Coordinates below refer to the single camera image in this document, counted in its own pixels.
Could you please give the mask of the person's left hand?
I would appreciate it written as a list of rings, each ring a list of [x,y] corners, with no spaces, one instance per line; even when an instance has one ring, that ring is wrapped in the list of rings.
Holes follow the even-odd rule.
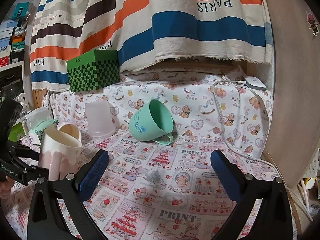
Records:
[[[0,182],[0,198],[6,199],[11,194],[11,188],[15,185],[15,181],[6,176],[5,181]]]

